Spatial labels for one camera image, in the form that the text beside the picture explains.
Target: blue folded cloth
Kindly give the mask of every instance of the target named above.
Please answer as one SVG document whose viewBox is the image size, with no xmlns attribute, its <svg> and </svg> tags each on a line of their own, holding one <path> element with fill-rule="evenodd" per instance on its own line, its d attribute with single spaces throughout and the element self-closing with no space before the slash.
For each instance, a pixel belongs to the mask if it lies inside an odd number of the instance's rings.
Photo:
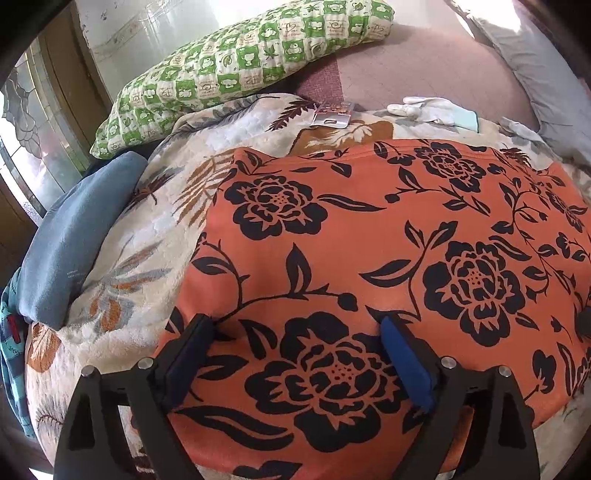
<svg viewBox="0 0 591 480">
<path fill-rule="evenodd" d="M 0 301 L 0 371 L 8 403 L 28 437 L 34 437 L 25 395 L 25 344 L 28 325 L 17 313 L 20 269 L 2 292 Z"/>
<path fill-rule="evenodd" d="M 125 208 L 147 160 L 127 152 L 64 194 L 45 215 L 23 260 L 17 310 L 59 330 L 107 233 Z"/>
</svg>

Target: leaf patterned blanket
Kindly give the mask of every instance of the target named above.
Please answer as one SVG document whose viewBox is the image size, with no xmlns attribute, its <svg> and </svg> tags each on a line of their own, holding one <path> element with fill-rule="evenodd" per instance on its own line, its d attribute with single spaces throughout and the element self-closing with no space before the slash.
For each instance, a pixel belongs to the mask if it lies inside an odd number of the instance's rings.
<svg viewBox="0 0 591 480">
<path fill-rule="evenodd" d="M 250 147 L 273 157 L 336 151 L 327 168 L 343 178 L 352 172 L 348 163 L 339 161 L 339 152 L 342 155 L 355 145 L 394 138 L 494 147 L 507 157 L 529 159 L 537 170 L 557 160 L 543 145 L 507 136 L 486 120 L 480 120 L 480 133 L 476 134 L 355 113 L 344 130 L 311 129 L 314 107 L 288 94 L 233 100 L 182 117 L 154 152 L 133 198 L 105 238 L 82 294 L 70 308 L 66 327 L 53 332 L 35 325 L 30 331 L 27 397 L 33 428 L 50 462 L 55 458 L 61 424 L 81 368 L 91 364 L 103 373 L 120 371 L 154 352 L 205 227 L 207 210 L 230 171 L 237 148 Z M 247 162 L 236 166 L 245 172 L 252 168 Z M 542 384 L 543 374 L 538 373 Z M 138 469 L 148 472 L 149 463 L 131 427 L 129 411 L 125 410 L 123 417 Z M 591 395 L 579 392 L 563 411 L 538 427 L 543 478 L 551 479 L 560 470 L 589 423 Z M 201 470 L 208 480 L 232 477 Z"/>
</svg>

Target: metal screw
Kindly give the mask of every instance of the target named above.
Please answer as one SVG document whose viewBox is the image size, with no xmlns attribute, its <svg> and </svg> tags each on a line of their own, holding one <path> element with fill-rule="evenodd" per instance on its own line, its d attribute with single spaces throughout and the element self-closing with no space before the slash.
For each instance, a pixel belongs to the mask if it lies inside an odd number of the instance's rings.
<svg viewBox="0 0 591 480">
<path fill-rule="evenodd" d="M 86 365 L 85 367 L 82 367 L 80 374 L 83 377 L 88 378 L 89 376 L 91 376 L 95 372 L 95 370 L 96 370 L 96 368 L 93 367 L 92 365 Z"/>
<path fill-rule="evenodd" d="M 511 371 L 511 368 L 509 368 L 506 365 L 501 365 L 499 367 L 499 373 L 503 376 L 503 377 L 510 377 L 513 372 Z"/>
<path fill-rule="evenodd" d="M 138 368 L 140 370 L 149 370 L 150 368 L 152 368 L 153 364 L 154 364 L 154 359 L 147 356 L 146 358 L 142 358 L 138 362 Z"/>
<path fill-rule="evenodd" d="M 442 364 L 442 366 L 444 366 L 445 368 L 448 368 L 449 370 L 457 367 L 456 359 L 452 358 L 451 356 L 442 357 L 441 364 Z"/>
</svg>

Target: orange fabric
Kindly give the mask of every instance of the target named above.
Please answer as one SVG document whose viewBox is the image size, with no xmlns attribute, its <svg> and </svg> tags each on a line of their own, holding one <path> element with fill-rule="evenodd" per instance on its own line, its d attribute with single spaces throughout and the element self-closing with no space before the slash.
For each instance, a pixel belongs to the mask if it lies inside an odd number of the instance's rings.
<svg viewBox="0 0 591 480">
<path fill-rule="evenodd" d="M 161 341 L 199 313 L 217 319 L 207 366 L 169 416 L 196 464 L 389 478 L 425 417 L 381 348 L 385 315 L 466 368 L 511 367 L 534 427 L 582 386 L 589 212 L 560 166 L 426 140 L 234 157 Z"/>
</svg>

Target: green and white checkered fabric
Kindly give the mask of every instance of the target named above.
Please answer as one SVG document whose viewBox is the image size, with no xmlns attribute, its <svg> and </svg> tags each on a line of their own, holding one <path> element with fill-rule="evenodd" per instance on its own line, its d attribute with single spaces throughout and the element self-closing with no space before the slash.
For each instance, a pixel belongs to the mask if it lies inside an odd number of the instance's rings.
<svg viewBox="0 0 591 480">
<path fill-rule="evenodd" d="M 188 43 L 117 96 L 90 153 L 112 158 L 164 138 L 179 117 L 251 95 L 307 63 L 383 40 L 394 12 L 374 0 L 296 0 Z"/>
</svg>

